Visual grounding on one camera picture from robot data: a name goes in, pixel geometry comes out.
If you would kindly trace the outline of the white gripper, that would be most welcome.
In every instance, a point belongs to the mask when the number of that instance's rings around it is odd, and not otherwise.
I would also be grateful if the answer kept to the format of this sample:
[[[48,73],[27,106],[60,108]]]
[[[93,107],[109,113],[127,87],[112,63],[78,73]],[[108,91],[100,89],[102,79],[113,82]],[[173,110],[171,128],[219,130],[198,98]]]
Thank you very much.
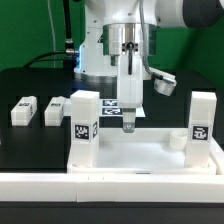
[[[140,55],[132,56],[132,74],[128,74],[128,55],[120,55],[117,63],[117,103],[123,109],[123,131],[135,130],[136,109],[143,102],[143,65]]]

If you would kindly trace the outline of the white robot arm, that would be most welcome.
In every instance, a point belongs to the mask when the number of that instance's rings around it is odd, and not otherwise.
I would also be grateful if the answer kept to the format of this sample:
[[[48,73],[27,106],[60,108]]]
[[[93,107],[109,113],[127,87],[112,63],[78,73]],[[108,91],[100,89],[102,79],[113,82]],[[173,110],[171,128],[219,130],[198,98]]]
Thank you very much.
[[[80,79],[117,82],[123,131],[135,129],[136,110],[143,103],[143,81],[166,96],[175,77],[148,65],[155,54],[159,28],[205,28],[224,16],[224,0],[85,0],[85,39],[80,46]]]

